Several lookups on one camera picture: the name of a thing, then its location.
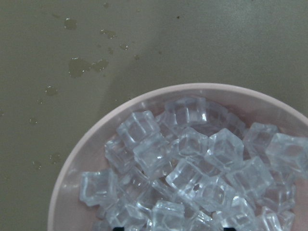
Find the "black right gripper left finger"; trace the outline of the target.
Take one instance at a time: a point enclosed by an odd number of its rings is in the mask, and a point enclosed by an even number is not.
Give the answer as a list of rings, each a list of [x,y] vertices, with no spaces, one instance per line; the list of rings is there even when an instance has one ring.
[[[124,231],[124,227],[114,227],[113,231]]]

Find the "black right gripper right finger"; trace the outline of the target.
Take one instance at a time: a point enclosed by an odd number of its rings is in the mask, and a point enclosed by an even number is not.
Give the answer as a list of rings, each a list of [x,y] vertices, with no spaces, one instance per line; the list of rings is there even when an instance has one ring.
[[[224,227],[223,231],[234,231],[233,227]]]

